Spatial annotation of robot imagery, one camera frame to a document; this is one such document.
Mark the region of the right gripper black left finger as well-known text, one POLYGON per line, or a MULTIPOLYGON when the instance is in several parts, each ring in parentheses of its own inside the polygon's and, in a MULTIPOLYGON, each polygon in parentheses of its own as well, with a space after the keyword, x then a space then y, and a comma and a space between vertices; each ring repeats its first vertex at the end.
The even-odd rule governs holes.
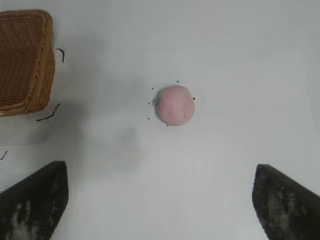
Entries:
POLYGON ((0 194, 2 240, 51 239, 69 200, 65 161, 53 161, 0 194))

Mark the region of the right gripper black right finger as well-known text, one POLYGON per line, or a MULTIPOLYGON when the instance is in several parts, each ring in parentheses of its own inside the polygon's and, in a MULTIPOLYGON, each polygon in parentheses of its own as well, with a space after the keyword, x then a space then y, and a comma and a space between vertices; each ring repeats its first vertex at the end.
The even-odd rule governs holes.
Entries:
POLYGON ((252 203, 270 240, 318 240, 320 197, 269 164, 256 167, 252 203))

